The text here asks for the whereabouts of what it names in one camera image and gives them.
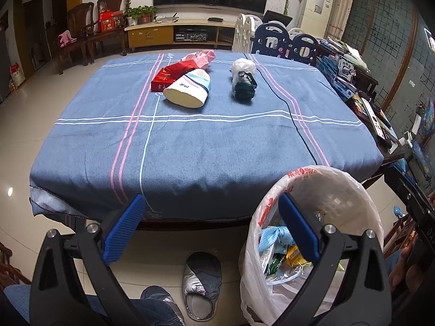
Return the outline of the person right hand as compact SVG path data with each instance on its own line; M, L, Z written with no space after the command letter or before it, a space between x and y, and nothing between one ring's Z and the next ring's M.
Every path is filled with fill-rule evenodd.
M410 256L417 247L422 247L422 242L418 236L415 236L413 242L404 249L392 253L386 259L391 291L395 291L397 287L404 282L408 291L411 294L415 294L424 281L428 267L424 266L422 263L409 264Z

